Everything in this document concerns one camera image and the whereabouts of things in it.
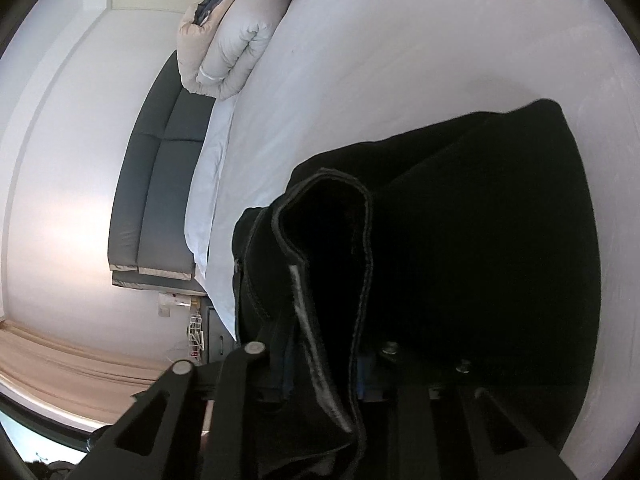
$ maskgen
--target gray upholstered headboard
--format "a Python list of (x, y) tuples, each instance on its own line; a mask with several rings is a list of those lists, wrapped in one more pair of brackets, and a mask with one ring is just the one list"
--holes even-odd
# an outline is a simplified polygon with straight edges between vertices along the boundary
[(142, 105), (120, 170), (108, 247), (114, 285), (204, 295), (184, 213), (214, 101), (182, 87), (174, 52)]

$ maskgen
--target black cloth cover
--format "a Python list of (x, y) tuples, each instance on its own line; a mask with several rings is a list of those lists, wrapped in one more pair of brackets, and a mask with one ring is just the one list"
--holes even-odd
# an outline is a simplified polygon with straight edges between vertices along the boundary
[[(598, 243), (580, 155), (555, 102), (316, 155), (271, 206), (242, 215), (233, 252), (241, 341), (295, 311), (296, 377), (315, 394), (298, 411), (323, 412), (341, 435), (335, 447), (348, 443), (335, 478), (365, 445), (353, 383), (363, 331), (441, 367), (468, 359), (485, 384), (590, 376)], [(283, 420), (277, 431), (293, 443), (260, 446), (258, 432), (263, 464), (309, 454), (296, 445), (312, 433), (302, 424)], [(312, 449), (326, 451), (323, 443)]]

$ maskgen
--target screw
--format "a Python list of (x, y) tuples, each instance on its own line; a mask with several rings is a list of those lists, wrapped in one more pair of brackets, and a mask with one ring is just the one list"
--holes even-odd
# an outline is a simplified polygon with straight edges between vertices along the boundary
[(264, 343), (261, 343), (260, 341), (251, 341), (244, 347), (244, 351), (251, 355), (261, 354), (266, 349), (266, 345)]
[(456, 366), (456, 371), (460, 372), (461, 374), (468, 374), (470, 364), (471, 361), (469, 361), (468, 359), (462, 359), (460, 360), (460, 364)]
[(440, 386), (430, 386), (429, 387), (429, 398), (431, 400), (440, 400), (440, 391), (441, 391), (441, 387)]
[(395, 341), (387, 341), (382, 348), (384, 355), (396, 355), (398, 353), (398, 343)]
[(178, 361), (172, 367), (174, 374), (176, 375), (185, 375), (191, 372), (193, 365), (189, 361)]

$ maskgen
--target white bed sheet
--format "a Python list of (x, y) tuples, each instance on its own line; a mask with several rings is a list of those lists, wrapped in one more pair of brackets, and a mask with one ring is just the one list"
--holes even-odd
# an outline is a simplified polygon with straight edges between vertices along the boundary
[(184, 215), (184, 238), (196, 263), (196, 279), (205, 283), (209, 236), (216, 211), (220, 174), (225, 163), (237, 95), (213, 104), (202, 150), (196, 163)]
[(236, 105), (204, 287), (233, 332), (234, 225), (308, 157), (555, 99), (602, 259), (593, 374), (561, 456), (581, 480), (601, 479), (640, 420), (639, 82), (640, 57), (602, 0), (293, 0)]

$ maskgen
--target bed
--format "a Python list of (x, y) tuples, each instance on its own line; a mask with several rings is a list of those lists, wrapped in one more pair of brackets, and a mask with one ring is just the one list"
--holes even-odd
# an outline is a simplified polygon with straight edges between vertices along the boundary
[(603, 478), (640, 420), (640, 57), (603, 0), (293, 0), (196, 167), (196, 279), (233, 332), (234, 225), (279, 196), (297, 164), (542, 97), (575, 134), (602, 260), (592, 377), (561, 456), (578, 478)]

